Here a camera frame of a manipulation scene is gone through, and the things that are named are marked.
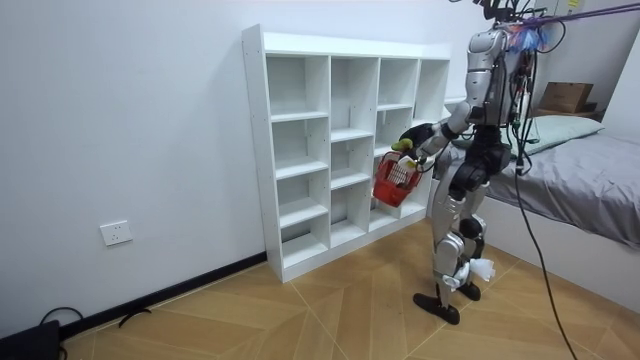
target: robot leg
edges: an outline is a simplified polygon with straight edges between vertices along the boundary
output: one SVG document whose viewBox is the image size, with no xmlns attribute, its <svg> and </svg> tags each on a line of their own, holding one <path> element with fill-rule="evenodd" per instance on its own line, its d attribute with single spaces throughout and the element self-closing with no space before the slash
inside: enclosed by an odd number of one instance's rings
<svg viewBox="0 0 640 360">
<path fill-rule="evenodd" d="M 465 205 L 464 192 L 450 191 L 453 177 L 461 165 L 462 160 L 451 164 L 433 199 L 433 275 L 436 280 L 436 297 L 419 293 L 413 296 L 414 303 L 420 308 L 453 325 L 460 323 L 460 313 L 451 306 L 450 297 L 466 281 L 466 276 L 460 276 L 464 242 L 453 228 Z"/>
<path fill-rule="evenodd" d="M 461 220 L 458 230 L 463 236 L 464 257 L 466 259 L 479 259 L 482 257 L 484 234 L 487 231 L 487 225 L 476 212 L 484 200 L 488 187 L 489 183 L 487 182 L 482 184 L 478 190 L 467 193 L 467 201 L 460 214 Z M 473 275 L 469 272 L 465 284 L 459 287 L 458 290 L 470 300 L 478 301 L 481 297 L 481 291 L 480 288 L 473 283 L 472 278 Z"/>
</svg>

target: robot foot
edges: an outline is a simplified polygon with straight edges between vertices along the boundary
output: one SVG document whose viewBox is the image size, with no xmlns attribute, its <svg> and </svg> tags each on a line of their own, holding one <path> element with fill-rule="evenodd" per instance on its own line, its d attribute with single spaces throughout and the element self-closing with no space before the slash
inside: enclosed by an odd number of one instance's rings
<svg viewBox="0 0 640 360">
<path fill-rule="evenodd" d="M 421 309 L 441 318 L 451 325 L 458 325 L 460 323 L 460 313 L 458 309 L 451 305 L 449 305 L 449 308 L 444 308 L 440 305 L 440 299 L 437 297 L 415 294 L 413 295 L 413 302 Z"/>
<path fill-rule="evenodd" d="M 468 297 L 469 300 L 473 300 L 473 301 L 480 300 L 480 297 L 482 296 L 482 292 L 480 291 L 480 288 L 473 282 L 460 286 L 458 288 L 458 291 L 463 293 L 464 296 Z"/>
</svg>

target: white bookshelf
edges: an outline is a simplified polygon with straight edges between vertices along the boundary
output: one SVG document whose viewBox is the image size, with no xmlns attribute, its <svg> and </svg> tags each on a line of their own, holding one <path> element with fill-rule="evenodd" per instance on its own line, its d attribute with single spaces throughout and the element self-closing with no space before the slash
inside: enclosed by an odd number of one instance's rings
<svg viewBox="0 0 640 360">
<path fill-rule="evenodd" d="M 431 174 L 398 208 L 371 196 L 410 127 L 439 121 L 450 50 L 264 32 L 242 36 L 270 266 L 288 281 L 423 218 Z"/>
</svg>

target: bed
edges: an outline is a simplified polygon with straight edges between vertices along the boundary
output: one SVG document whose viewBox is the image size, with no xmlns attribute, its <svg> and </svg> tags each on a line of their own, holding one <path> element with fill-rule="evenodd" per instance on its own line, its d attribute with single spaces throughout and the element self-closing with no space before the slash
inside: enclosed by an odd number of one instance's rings
<svg viewBox="0 0 640 360">
<path fill-rule="evenodd" d="M 544 118 L 537 119 L 542 144 L 531 155 L 533 168 L 519 183 L 548 269 L 640 311 L 640 143 L 599 133 L 602 126 L 590 119 Z M 584 131 L 567 130 L 585 124 Z M 449 146 L 439 168 L 463 156 Z M 514 173 L 512 162 L 492 178 L 478 213 L 488 224 L 487 243 L 537 264 L 514 207 Z"/>
<path fill-rule="evenodd" d="M 463 158 L 451 146 L 443 162 Z M 531 155 L 521 178 L 525 209 L 640 249 L 640 144 L 604 134 Z M 491 179 L 488 196 L 517 206 L 515 164 Z"/>
</svg>

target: white wall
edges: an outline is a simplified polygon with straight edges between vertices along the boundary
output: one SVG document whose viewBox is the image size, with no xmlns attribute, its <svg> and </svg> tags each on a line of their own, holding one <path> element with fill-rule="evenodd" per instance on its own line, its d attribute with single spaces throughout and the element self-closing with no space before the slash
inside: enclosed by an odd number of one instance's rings
<svg viewBox="0 0 640 360">
<path fill-rule="evenodd" d="M 640 36 L 622 71 L 609 110 L 603 124 L 609 135 L 638 140 L 640 138 L 640 116 L 638 116 L 638 84 L 640 84 Z"/>
<path fill-rule="evenodd" d="M 637 2 L 583 1 L 583 11 Z M 597 102 L 598 109 L 606 108 L 639 28 L 638 12 L 568 22 L 563 43 L 551 54 L 541 56 L 544 72 L 536 92 L 541 95 L 549 81 L 591 83 L 594 87 L 589 101 Z"/>
<path fill-rule="evenodd" d="M 264 250 L 240 32 L 452 42 L 470 1 L 0 2 L 0 337 Z M 98 227 L 128 220 L 107 249 Z"/>
</svg>

